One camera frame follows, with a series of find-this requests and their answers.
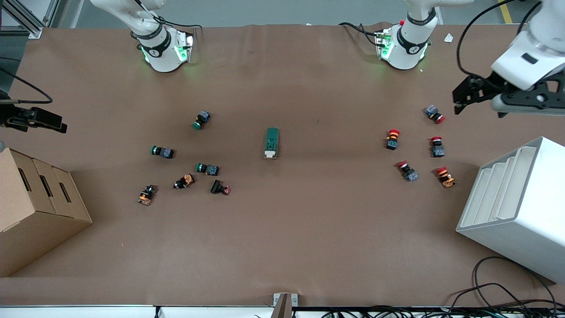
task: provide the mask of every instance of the brown table surface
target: brown table surface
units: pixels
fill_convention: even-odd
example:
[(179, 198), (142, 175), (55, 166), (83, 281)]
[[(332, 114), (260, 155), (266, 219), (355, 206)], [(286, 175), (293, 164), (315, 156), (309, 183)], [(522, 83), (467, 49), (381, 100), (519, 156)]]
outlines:
[[(498, 119), (489, 103), (453, 114), (462, 29), (439, 26), (426, 58), (398, 71), (343, 27), (207, 28), (195, 63), (170, 74), (143, 61), (127, 29), (45, 30), (28, 42), (18, 75), (53, 97), (45, 108), (68, 132), (2, 129), (2, 139), (72, 171), (94, 224), (1, 279), (0, 302), (259, 305), (290, 291), (309, 306), (450, 303), (472, 286), (475, 263), (495, 255), (455, 232), (479, 166), (539, 136), (565, 144), (563, 118)], [(448, 32), (455, 42), (443, 42)], [(488, 75), (515, 32), (473, 27), (463, 64)], [(18, 82), (10, 95), (40, 98)], [(424, 116), (430, 104), (443, 124)], [(202, 109), (212, 120), (196, 131)], [(262, 157), (271, 126), (280, 129), (276, 161)], [(391, 128), (401, 131), (394, 152), (383, 147)], [(430, 157), (435, 135), (445, 158)], [(153, 145), (176, 158), (151, 156)], [(416, 182), (395, 168), (403, 160)], [(197, 162), (218, 165), (232, 193), (210, 194), (214, 177), (196, 174)], [(450, 189), (432, 173), (444, 165), (458, 182)], [(196, 184), (174, 190), (186, 173)], [(159, 191), (145, 207), (136, 199), (148, 184)], [(500, 261), (479, 279), (548, 298)], [(564, 300), (565, 286), (552, 290)], [(481, 303), (468, 295), (459, 304)]]

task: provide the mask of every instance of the metal bracket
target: metal bracket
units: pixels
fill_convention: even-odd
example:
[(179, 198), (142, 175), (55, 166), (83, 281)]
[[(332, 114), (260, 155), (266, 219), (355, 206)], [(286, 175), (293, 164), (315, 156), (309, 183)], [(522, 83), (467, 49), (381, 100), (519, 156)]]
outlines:
[(298, 306), (298, 294), (277, 293), (273, 294), (275, 309), (271, 318), (291, 318), (292, 307)]
[(38, 39), (41, 37), (45, 24), (19, 0), (4, 0), (2, 7), (22, 28), (29, 32), (29, 38)]
[[(273, 294), (273, 306), (277, 305), (277, 302), (279, 301), (279, 298), (281, 297), (281, 294), (288, 294), (288, 293), (276, 293)], [(291, 298), (291, 304), (292, 307), (298, 307), (298, 294), (289, 294), (290, 298)]]

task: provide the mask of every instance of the green led light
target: green led light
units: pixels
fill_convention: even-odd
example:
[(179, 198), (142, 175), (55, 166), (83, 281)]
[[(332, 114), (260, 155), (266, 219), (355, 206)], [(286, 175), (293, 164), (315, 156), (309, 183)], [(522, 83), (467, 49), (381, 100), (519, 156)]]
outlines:
[(424, 58), (424, 54), (425, 54), (425, 50), (428, 48), (428, 44), (424, 45), (424, 48), (422, 49), (422, 54), (420, 55), (420, 59)]
[(381, 54), (382, 58), (387, 59), (390, 56), (391, 47), (393, 46), (393, 42), (389, 41), (385, 47), (383, 48), (383, 53)]
[(145, 61), (147, 63), (149, 63), (149, 58), (147, 57), (147, 53), (145, 53), (145, 49), (143, 48), (143, 46), (141, 47), (141, 51), (143, 52), (143, 55), (145, 56)]
[(179, 48), (175, 45), (175, 52), (177, 53), (177, 55), (179, 56), (179, 60), (181, 62), (186, 61), (186, 50), (183, 48)]

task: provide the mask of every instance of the black cable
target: black cable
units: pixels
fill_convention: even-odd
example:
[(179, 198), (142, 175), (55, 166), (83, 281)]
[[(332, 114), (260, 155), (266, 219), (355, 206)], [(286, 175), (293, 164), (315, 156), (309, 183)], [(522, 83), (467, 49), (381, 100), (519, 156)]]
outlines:
[(440, 313), (433, 313), (431, 315), (426, 315), (425, 318), (434, 318), (434, 317), (439, 317), (439, 316), (445, 316), (445, 313), (440, 312)]
[(408, 318), (408, 316), (404, 314), (404, 312), (407, 312), (407, 313), (410, 314), (410, 318), (414, 318), (414, 315), (412, 314), (412, 312), (410, 312), (406, 309), (403, 309), (401, 307), (392, 307), (392, 306), (379, 306), (379, 307), (384, 308), (384, 309), (389, 309), (390, 311), (393, 311), (393, 312), (397, 312), (397, 313), (400, 314), (400, 316), (402, 316), (402, 318)]
[(540, 6), (541, 1), (538, 1), (535, 5), (532, 6), (532, 8), (528, 11), (528, 13), (526, 13), (526, 15), (524, 15), (524, 19), (522, 19), (522, 22), (520, 22), (520, 26), (518, 27), (518, 32), (516, 32), (516, 34), (520, 33), (520, 31), (522, 31), (522, 28), (524, 27), (524, 24), (526, 23), (526, 20), (528, 20), (528, 17), (530, 16), (530, 14), (532, 14), (532, 12), (538, 7)]
[[(507, 258), (507, 257), (503, 257), (503, 256), (489, 256), (489, 257), (485, 257), (482, 260), (480, 260), (476, 265), (475, 268), (473, 268), (473, 280), (475, 282), (475, 286), (477, 286), (478, 283), (478, 277), (477, 277), (477, 272), (479, 271), (479, 267), (481, 266), (481, 264), (487, 260), (491, 260), (491, 259), (499, 259), (499, 260), (503, 260), (506, 261), (508, 263), (514, 264), (520, 268), (522, 268), (523, 270), (525, 270), (526, 272), (528, 272), (528, 274), (530, 274), (533, 278), (535, 278), (547, 291), (547, 293), (549, 294), (549, 296), (551, 297), (551, 302), (553, 304), (553, 314), (551, 315), (551, 318), (555, 318), (555, 316), (557, 315), (557, 302), (555, 301), (555, 296), (553, 295), (553, 293), (551, 292), (551, 290), (549, 289), (549, 287), (546, 285), (546, 283), (544, 283), (541, 279), (539, 279), (536, 274), (531, 271), (530, 269), (516, 263), (515, 261)], [(483, 296), (483, 294), (481, 293), (480, 288), (477, 289), (477, 292), (479, 292), (479, 295), (481, 296), (481, 299), (487, 304), (489, 305), (489, 307), (491, 307), (491, 305), (486, 301), (485, 297)], [(518, 300), (517, 298), (514, 297), (514, 295), (512, 295), (509, 291), (507, 291), (508, 294), (510, 294), (512, 296), (512, 298), (517, 301), (520, 302), (520, 300)]]
[(374, 318), (384, 318), (387, 317), (388, 315), (390, 315), (390, 312), (382, 312), (376, 315)]
[(486, 310), (485, 310), (484, 313), (485, 313), (487, 316), (489, 316), (490, 318), (500, 318), (501, 316), (502, 316), (502, 317), (506, 317), (505, 315), (503, 315), (503, 314), (501, 314), (501, 313), (499, 313), (499, 312), (494, 313), (494, 312), (489, 312), (489, 311), (486, 311)]
[[(515, 306), (517, 304), (519, 305), (526, 305), (526, 304), (531, 304), (531, 303), (550, 303), (553, 304), (553, 302), (551, 300), (547, 300), (547, 299), (525, 299), (525, 300), (521, 300), (519, 303), (510, 303), (510, 304), (505, 304), (505, 305), (495, 305), (495, 308), (511, 308), (512, 306)], [(555, 302), (555, 304), (557, 304), (558, 306), (561, 306), (564, 310), (565, 310), (565, 304), (559, 303), (559, 302)]]
[(11, 57), (0, 57), (0, 59), (9, 59), (11, 61), (21, 62), (21, 59), (11, 58)]
[(455, 57), (457, 58), (457, 67), (459, 67), (459, 69), (461, 70), (461, 72), (463, 72), (463, 73), (465, 73), (465, 74), (467, 74), (467, 75), (470, 75), (470, 76), (474, 76), (474, 77), (476, 77), (476, 78), (478, 78), (478, 79), (481, 79), (481, 80), (483, 80), (485, 83), (489, 84), (490, 86), (492, 86), (493, 88), (496, 88), (496, 89), (502, 89), (502, 88), (501, 88), (501, 87), (498, 87), (498, 86), (496, 86), (496, 85), (494, 85), (494, 84), (491, 83), (488, 79), (486, 79), (486, 78), (484, 78), (484, 77), (482, 77), (482, 76), (480, 76), (480, 75), (478, 75), (478, 74), (469, 72), (469, 71), (467, 71), (467, 70), (465, 70), (465, 69), (463, 68), (463, 66), (461, 65), (461, 56), (460, 56), (461, 43), (463, 42), (463, 38), (465, 38), (465, 34), (467, 34), (467, 31), (469, 30), (469, 28), (471, 27), (471, 25), (472, 25), (476, 20), (478, 20), (481, 16), (483, 16), (485, 13), (489, 12), (490, 10), (495, 9), (495, 8), (498, 8), (499, 6), (505, 5), (505, 4), (510, 3), (510, 2), (512, 2), (512, 1), (514, 1), (514, 0), (504, 0), (504, 1), (500, 1), (500, 2), (496, 3), (495, 5), (492, 5), (492, 6), (488, 7), (488, 8), (486, 8), (486, 9), (483, 10), (481, 13), (479, 13), (476, 17), (474, 17), (474, 18), (471, 20), (471, 22), (469, 22), (469, 24), (467, 24), (467, 26), (466, 26), (465, 29), (463, 30), (463, 33), (461, 33), (461, 37), (459, 38), (459, 41), (457, 42), (457, 49), (456, 49), (456, 51), (455, 51)]
[(369, 313), (369, 310), (363, 311), (363, 312), (360, 312), (360, 313), (363, 316), (363, 318), (375, 318), (375, 317), (371, 316), (371, 314)]
[(185, 28), (200, 28), (202, 29), (202, 26), (200, 24), (179, 24), (179, 23), (173, 23), (170, 21), (165, 20), (165, 18), (163, 18), (162, 16), (155, 16), (153, 14), (151, 14), (147, 8), (141, 3), (141, 0), (134, 0), (135, 2), (137, 2), (137, 4), (145, 11), (147, 12), (149, 15), (151, 15), (153, 17), (153, 20), (155, 20), (157, 23), (159, 24), (165, 24), (165, 25), (169, 25), (170, 27), (173, 25), (176, 25), (177, 27), (185, 27)]
[(342, 22), (342, 23), (340, 23), (340, 24), (338, 24), (338, 25), (345, 25), (345, 26), (347, 26), (347, 27), (352, 27), (352, 28), (354, 28), (357, 32), (365, 33), (365, 34), (367, 34), (367, 35), (372, 35), (372, 36), (375, 35), (375, 32), (378, 32), (378, 31), (375, 31), (375, 32), (366, 32), (366, 31), (363, 31), (363, 30), (361, 30), (360, 28), (358, 28), (356, 25), (351, 24), (351, 23), (349, 23), (349, 22)]
[[(473, 276), (476, 278), (476, 277), (477, 277), (477, 273), (476, 273), (476, 270), (475, 270), (475, 269), (473, 270)], [(478, 285), (479, 285), (479, 284), (478, 284), (477, 280), (475, 279), (475, 286), (478, 286)], [(519, 300), (516, 296), (514, 296), (514, 294), (511, 293), (511, 292), (510, 292), (508, 289), (506, 289), (504, 286), (502, 286), (502, 285), (500, 285), (500, 284), (497, 284), (497, 283), (495, 283), (495, 286), (498, 286), (498, 287), (500, 287), (502, 290), (504, 290), (510, 297), (512, 297), (512, 299), (513, 299), (515, 302), (517, 302), (517, 303), (520, 302), (520, 300)], [(504, 318), (508, 318), (507, 316), (505, 316), (505, 315), (503, 315), (503, 314), (500, 313), (501, 310), (497, 310), (496, 308), (494, 308), (494, 307), (484, 298), (484, 296), (483, 296), (483, 294), (482, 294), (480, 288), (477, 288), (477, 292), (479, 293), (479, 295), (481, 296), (481, 299), (485, 302), (485, 304), (489, 307), (490, 310), (492, 310), (492, 311), (495, 312), (495, 313), (498, 313), (499, 315), (501, 315), (501, 316), (504, 317)], [(526, 307), (525, 305), (521, 305), (521, 306), (522, 306), (526, 311), (528, 311), (530, 314), (533, 314), (533, 312), (532, 312), (528, 307)]]
[(330, 311), (330, 312), (326, 313), (325, 315), (323, 315), (323, 316), (320, 317), (320, 318), (326, 318), (326, 317), (329, 316), (329, 315), (332, 315), (332, 317), (333, 317), (333, 313), (334, 313), (334, 312)]
[(447, 312), (441, 313), (441, 314), (439, 314), (439, 315), (441, 315), (442, 318), (447, 317), (447, 316), (450, 316), (451, 312), (453, 311), (453, 308), (455, 307), (455, 304), (457, 303), (457, 301), (459, 300), (459, 298), (461, 298), (461, 296), (463, 296), (463, 295), (466, 294), (466, 293), (470, 293), (470, 292), (472, 292), (472, 291), (475, 291), (475, 290), (477, 290), (477, 289), (480, 289), (480, 288), (482, 288), (482, 287), (491, 286), (491, 285), (500, 285), (500, 284), (498, 284), (498, 283), (486, 283), (486, 284), (482, 284), (482, 285), (479, 285), (479, 286), (475, 286), (475, 287), (472, 287), (472, 288), (463, 290), (461, 293), (459, 293), (459, 294), (455, 297), (455, 299), (453, 300), (453, 303), (452, 303), (451, 306), (449, 307), (449, 310), (448, 310)]
[(37, 88), (37, 86), (33, 85), (32, 83), (24, 80), (23, 78), (17, 76), (16, 74), (13, 74), (12, 72), (7, 71), (5, 68), (0, 67), (0, 71), (12, 76), (13, 78), (17, 79), (18, 81), (26, 84), (27, 86), (35, 89), (36, 91), (38, 91), (40, 94), (42, 94), (43, 96), (45, 96), (47, 98), (46, 101), (28, 101), (28, 100), (17, 100), (18, 104), (49, 104), (53, 102), (53, 98), (51, 98), (51, 96), (47, 95), (47, 93), (45, 93), (44, 91), (40, 90), (39, 88)]
[(354, 28), (357, 32), (360, 32), (360, 33), (364, 34), (365, 37), (367, 38), (367, 41), (369, 41), (372, 45), (378, 46), (378, 47), (380, 47), (380, 48), (384, 48), (384, 47), (385, 47), (383, 44), (373, 42), (373, 41), (371, 40), (371, 38), (369, 38), (369, 35), (370, 35), (370, 36), (375, 36), (375, 33), (380, 32), (380, 31), (382, 31), (382, 30), (378, 30), (378, 31), (374, 31), (374, 32), (367, 32), (367, 31), (365, 31), (365, 27), (363, 26), (362, 23), (359, 23), (359, 27), (356, 27), (356, 26), (354, 26), (353, 24), (351, 24), (351, 23), (349, 23), (349, 22), (342, 22), (342, 23), (340, 23), (339, 25), (345, 25), (345, 26), (348, 26), (348, 27), (352, 27), (352, 28)]
[[(132, 39), (134, 39), (134, 40), (138, 40), (138, 39), (137, 39), (137, 35), (136, 35), (135, 33), (133, 33), (133, 31), (129, 31), (129, 36), (131, 36)], [(138, 43), (138, 44), (137, 44), (136, 49), (138, 49), (138, 50), (141, 51), (141, 43)]]
[(367, 31), (365, 31), (365, 28), (363, 27), (363, 24), (362, 24), (362, 23), (359, 23), (359, 28), (360, 28), (360, 29), (363, 31), (363, 33), (365, 34), (365, 37), (367, 38), (367, 41), (369, 41), (372, 45), (378, 46), (378, 47), (380, 47), (380, 48), (384, 48), (384, 47), (385, 47), (384, 44), (380, 44), (380, 43), (373, 42), (373, 41), (371, 40), (371, 38), (369, 38), (369, 35), (367, 34)]
[(357, 318), (357, 316), (353, 315), (351, 312), (349, 312), (349, 311), (347, 311), (347, 310), (342, 310), (342, 311), (340, 311), (340, 312), (338, 313), (338, 315), (341, 314), (342, 312), (348, 313), (348, 314), (349, 314), (350, 316), (352, 316), (353, 318)]
[[(474, 273), (473, 276), (476, 276), (476, 270), (475, 270), (475, 269), (473, 269), (473, 273)], [(504, 286), (502, 286), (502, 285), (500, 285), (500, 284), (495, 284), (495, 285), (498, 286), (498, 287), (500, 287), (500, 288), (502, 288), (510, 297), (512, 297), (512, 299), (514, 299), (514, 301), (515, 301), (515, 304), (518, 304), (518, 305), (522, 306), (522, 307), (525, 309), (525, 311), (527, 311), (530, 315), (534, 315), (534, 313), (533, 313), (528, 307), (526, 307), (525, 304), (524, 304), (522, 301), (518, 300), (517, 297), (514, 296), (514, 294), (512, 294), (510, 291), (508, 291)], [(504, 308), (501, 308), (501, 309), (499, 309), (499, 310), (496, 310), (496, 309), (494, 308), (495, 306), (491, 306), (491, 305), (486, 301), (486, 299), (483, 297), (483, 294), (482, 294), (480, 288), (478, 288), (477, 291), (479, 292), (479, 295), (481, 296), (481, 298), (483, 299), (483, 301), (489, 306), (490, 309), (492, 309), (492, 310), (495, 311), (496, 313), (500, 314), (501, 316), (505, 317), (504, 315), (502, 315), (502, 314), (500, 313), (501, 311), (504, 310)]]
[(397, 313), (396, 311), (391, 311), (391, 310), (388, 310), (388, 312), (389, 312), (389, 314), (391, 314), (391, 313), (392, 313), (392, 314), (394, 315), (394, 317), (395, 317), (395, 318), (400, 318), (400, 317), (398, 317), (398, 313)]
[(430, 314), (429, 312), (424, 311), (424, 315), (423, 315), (422, 317), (420, 317), (420, 318), (425, 318), (425, 317), (428, 316), (429, 314)]

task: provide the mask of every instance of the brown cardboard box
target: brown cardboard box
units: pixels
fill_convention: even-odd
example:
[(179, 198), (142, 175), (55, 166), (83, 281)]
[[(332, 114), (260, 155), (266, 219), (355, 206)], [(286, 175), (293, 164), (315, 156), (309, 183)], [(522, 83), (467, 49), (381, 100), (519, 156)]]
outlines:
[(0, 153), (0, 277), (90, 224), (68, 172), (10, 148)]

